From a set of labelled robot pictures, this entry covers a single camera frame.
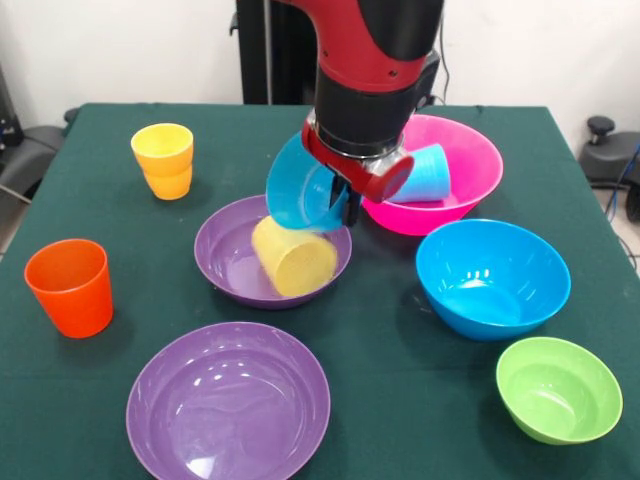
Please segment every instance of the yellow cup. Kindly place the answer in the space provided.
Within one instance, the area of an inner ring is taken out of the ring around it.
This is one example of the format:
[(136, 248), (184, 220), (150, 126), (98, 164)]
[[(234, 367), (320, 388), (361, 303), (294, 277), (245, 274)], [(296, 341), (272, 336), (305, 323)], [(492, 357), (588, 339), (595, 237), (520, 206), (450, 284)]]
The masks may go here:
[(175, 123), (158, 123), (139, 130), (131, 149), (151, 191), (162, 200), (189, 193), (193, 177), (193, 133)]
[(276, 291), (285, 297), (313, 292), (336, 271), (338, 252), (331, 242), (303, 230), (287, 230), (271, 217), (253, 230), (251, 244)]

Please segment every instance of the purple bowl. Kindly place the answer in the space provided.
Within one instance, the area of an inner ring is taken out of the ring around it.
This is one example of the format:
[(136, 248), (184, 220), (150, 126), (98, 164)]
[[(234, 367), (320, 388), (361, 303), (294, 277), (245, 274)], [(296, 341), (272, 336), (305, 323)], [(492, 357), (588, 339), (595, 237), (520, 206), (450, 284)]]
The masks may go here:
[(219, 323), (151, 359), (126, 424), (159, 480), (284, 480), (317, 450), (330, 410), (327, 378), (300, 341), (268, 325)]
[(329, 283), (306, 295), (283, 297), (260, 265), (251, 233), (269, 215), (264, 195), (243, 198), (211, 215), (196, 235), (194, 254), (202, 274), (230, 297), (256, 308), (278, 310), (308, 302), (331, 285), (351, 258), (351, 234), (346, 227), (322, 234), (338, 251), (338, 266)]

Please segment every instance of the red cup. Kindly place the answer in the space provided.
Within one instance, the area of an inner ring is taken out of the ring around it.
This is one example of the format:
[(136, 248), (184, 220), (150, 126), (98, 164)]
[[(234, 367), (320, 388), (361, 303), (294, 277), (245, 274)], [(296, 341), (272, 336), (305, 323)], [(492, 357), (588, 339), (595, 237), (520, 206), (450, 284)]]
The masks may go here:
[(29, 259), (24, 279), (67, 337), (95, 335), (113, 318), (107, 252), (96, 242), (72, 238), (47, 245)]

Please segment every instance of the green tablecloth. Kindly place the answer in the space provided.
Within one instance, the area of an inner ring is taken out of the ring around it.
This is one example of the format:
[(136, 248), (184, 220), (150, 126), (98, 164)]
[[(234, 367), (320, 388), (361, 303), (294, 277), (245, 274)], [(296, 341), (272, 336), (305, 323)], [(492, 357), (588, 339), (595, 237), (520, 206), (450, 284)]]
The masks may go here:
[[(262, 193), (269, 166), (306, 108), (90, 105), (82, 109), (0, 264), (0, 478), (148, 478), (127, 440), (125, 404), (145, 363), (207, 324), (249, 320), (302, 340), (322, 363), (333, 407), (300, 479), (640, 478), (640, 288), (546, 109), (432, 108), (485, 133), (504, 156), (502, 184), (471, 214), (515, 222), (566, 259), (573, 290), (536, 335), (577, 342), (617, 375), (626, 409), (601, 441), (547, 447), (525, 437), (497, 394), (508, 343), (459, 337), (431, 313), (414, 272), (418, 240), (363, 213), (337, 285), (295, 310), (263, 312), (214, 292), (193, 259), (200, 224)], [(196, 138), (195, 181), (156, 200), (131, 135), (178, 122)], [(116, 315), (102, 334), (60, 336), (24, 284), (43, 245), (88, 237), (109, 253)]]

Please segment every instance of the white wall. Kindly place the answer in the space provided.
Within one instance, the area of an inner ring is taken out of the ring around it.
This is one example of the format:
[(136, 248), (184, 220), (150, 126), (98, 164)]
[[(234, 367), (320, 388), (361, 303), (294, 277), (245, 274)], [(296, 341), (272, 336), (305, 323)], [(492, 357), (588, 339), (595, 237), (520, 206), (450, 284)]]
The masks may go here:
[[(593, 113), (640, 129), (639, 0), (446, 2), (449, 103), (547, 105), (574, 151)], [(23, 123), (60, 123), (87, 101), (240, 103), (234, 8), (0, 0), (0, 62)]]
[(445, 1), (449, 103), (546, 105), (574, 152), (595, 113), (640, 130), (639, 0)]
[(234, 0), (0, 0), (0, 63), (22, 123), (60, 124), (88, 101), (241, 103), (234, 11)]

